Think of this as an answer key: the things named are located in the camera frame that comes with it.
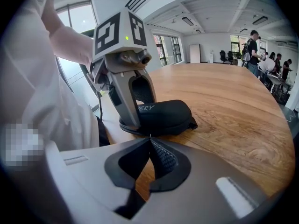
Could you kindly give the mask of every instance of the wooden table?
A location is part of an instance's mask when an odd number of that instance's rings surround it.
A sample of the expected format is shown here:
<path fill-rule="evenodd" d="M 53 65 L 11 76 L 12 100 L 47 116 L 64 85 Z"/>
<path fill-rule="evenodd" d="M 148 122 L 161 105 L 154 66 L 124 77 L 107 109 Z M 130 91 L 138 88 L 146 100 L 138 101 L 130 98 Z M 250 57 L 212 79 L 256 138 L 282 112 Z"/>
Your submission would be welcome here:
<path fill-rule="evenodd" d="M 214 153 L 252 178 L 269 196 L 286 187 L 295 169 L 292 135 L 273 96 L 246 68 L 225 64 L 178 64 L 150 73 L 157 101 L 181 99 L 198 128 L 165 140 Z M 108 96 L 102 98 L 103 120 L 111 143 L 135 136 L 119 128 Z M 154 169 L 148 162 L 136 182 L 149 198 Z"/>

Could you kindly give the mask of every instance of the window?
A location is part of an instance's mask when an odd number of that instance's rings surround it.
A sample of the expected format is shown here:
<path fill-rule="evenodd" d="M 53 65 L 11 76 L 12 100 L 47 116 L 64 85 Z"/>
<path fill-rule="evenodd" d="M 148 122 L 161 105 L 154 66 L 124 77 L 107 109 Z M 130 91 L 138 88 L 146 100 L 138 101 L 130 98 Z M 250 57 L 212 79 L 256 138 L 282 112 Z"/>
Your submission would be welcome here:
<path fill-rule="evenodd" d="M 177 37 L 155 35 L 154 39 L 162 66 L 182 61 Z"/>
<path fill-rule="evenodd" d="M 246 37 L 239 37 L 238 35 L 230 36 L 231 51 L 234 58 L 237 58 L 238 54 L 242 53 L 244 44 L 247 42 L 246 40 Z"/>
<path fill-rule="evenodd" d="M 79 33 L 93 36 L 91 30 L 96 27 L 97 23 L 90 1 L 67 5 L 57 10 L 57 13 L 64 25 L 72 27 Z M 67 81 L 75 96 L 85 100 L 95 111 L 98 108 L 98 99 L 85 79 L 80 65 L 62 58 L 57 58 L 57 65 L 60 68 L 60 75 Z"/>

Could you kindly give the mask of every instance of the ceiling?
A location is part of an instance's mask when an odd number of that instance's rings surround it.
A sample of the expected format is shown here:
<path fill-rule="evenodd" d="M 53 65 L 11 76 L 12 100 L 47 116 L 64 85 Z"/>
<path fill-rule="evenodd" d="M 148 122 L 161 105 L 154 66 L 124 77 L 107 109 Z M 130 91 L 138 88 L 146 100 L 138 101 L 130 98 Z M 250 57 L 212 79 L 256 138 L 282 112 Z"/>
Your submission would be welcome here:
<path fill-rule="evenodd" d="M 268 20 L 253 25 L 262 16 Z M 188 17 L 194 26 L 182 20 Z M 260 36 L 273 41 L 297 42 L 297 37 L 274 0 L 180 0 L 145 19 L 148 25 L 168 28 L 184 35 L 230 32 L 248 35 L 256 29 Z"/>

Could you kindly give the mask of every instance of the person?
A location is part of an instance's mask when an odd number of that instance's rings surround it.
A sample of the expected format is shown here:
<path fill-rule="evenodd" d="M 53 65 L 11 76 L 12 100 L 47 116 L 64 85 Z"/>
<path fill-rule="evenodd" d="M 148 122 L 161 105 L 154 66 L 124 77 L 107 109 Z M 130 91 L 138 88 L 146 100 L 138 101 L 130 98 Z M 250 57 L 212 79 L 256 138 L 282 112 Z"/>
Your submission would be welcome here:
<path fill-rule="evenodd" d="M 286 81 L 288 78 L 288 74 L 290 71 L 289 65 L 292 63 L 291 59 L 288 59 L 286 62 L 284 62 L 284 68 L 282 71 L 282 78 Z"/>
<path fill-rule="evenodd" d="M 268 70 L 268 72 L 272 72 L 275 67 L 275 62 L 272 59 L 266 58 L 264 61 L 260 61 L 258 66 L 263 73 L 265 73 L 266 70 Z"/>
<path fill-rule="evenodd" d="M 103 123 L 59 75 L 55 55 L 88 69 L 93 40 L 66 27 L 54 0 L 26 0 L 1 40 L 0 120 L 29 124 L 60 151 L 109 141 Z"/>
<path fill-rule="evenodd" d="M 262 60 L 265 59 L 264 56 L 258 55 L 257 52 L 257 43 L 256 40 L 259 38 L 258 32 L 255 30 L 252 30 L 250 33 L 250 39 L 247 41 L 248 43 L 248 51 L 250 55 L 250 61 L 247 63 L 247 68 L 250 70 L 251 73 L 253 73 L 256 77 L 258 77 L 258 58 L 261 58 Z"/>
<path fill-rule="evenodd" d="M 275 65 L 276 65 L 277 67 L 279 67 L 279 70 L 280 70 L 280 60 L 281 60 L 281 54 L 278 53 L 278 54 L 277 54 L 277 58 L 275 59 Z"/>
<path fill-rule="evenodd" d="M 275 53 L 274 52 L 271 52 L 271 54 L 269 56 L 269 59 L 275 60 Z"/>

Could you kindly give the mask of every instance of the man in black shirt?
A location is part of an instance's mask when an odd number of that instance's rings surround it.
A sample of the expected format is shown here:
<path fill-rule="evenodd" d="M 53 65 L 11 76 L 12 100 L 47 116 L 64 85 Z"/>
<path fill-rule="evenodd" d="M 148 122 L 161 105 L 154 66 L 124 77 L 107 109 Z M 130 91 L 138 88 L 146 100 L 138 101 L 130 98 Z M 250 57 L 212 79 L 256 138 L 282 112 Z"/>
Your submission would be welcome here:
<path fill-rule="evenodd" d="M 291 59 L 288 59 L 285 63 L 284 63 L 284 69 L 282 71 L 282 78 L 286 81 L 286 79 L 288 78 L 288 74 L 289 74 L 289 65 L 292 63 Z"/>
<path fill-rule="evenodd" d="M 277 54 L 277 58 L 275 59 L 275 67 L 276 67 L 276 72 L 280 72 L 280 60 L 281 60 L 281 54 Z"/>
<path fill-rule="evenodd" d="M 250 54 L 250 61 L 247 63 L 248 69 L 253 73 L 256 77 L 258 77 L 258 58 L 261 58 L 262 60 L 265 59 L 264 56 L 258 55 L 257 52 L 257 43 L 256 40 L 258 39 L 258 32 L 255 30 L 252 30 L 250 33 L 250 39 L 247 41 L 248 44 L 248 51 Z"/>

